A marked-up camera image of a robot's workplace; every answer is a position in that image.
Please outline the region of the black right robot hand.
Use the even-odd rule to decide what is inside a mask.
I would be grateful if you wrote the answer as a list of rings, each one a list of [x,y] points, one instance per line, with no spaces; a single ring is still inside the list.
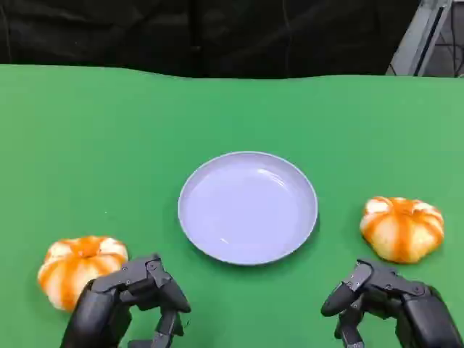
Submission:
[[[338,316],[334,331],[345,347],[364,347],[358,331],[364,314],[396,320],[402,347],[462,347],[463,338],[433,286],[402,277],[394,268],[358,259],[354,270],[329,294],[321,307],[325,317]]]

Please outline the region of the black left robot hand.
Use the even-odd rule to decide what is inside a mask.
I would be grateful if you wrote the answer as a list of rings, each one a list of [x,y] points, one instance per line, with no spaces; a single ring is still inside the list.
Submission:
[[[170,347],[183,335],[181,313],[190,304],[158,254],[139,257],[121,269],[89,281],[65,329],[61,347],[118,347],[131,323],[130,308],[160,308],[152,339],[135,339],[129,347]]]

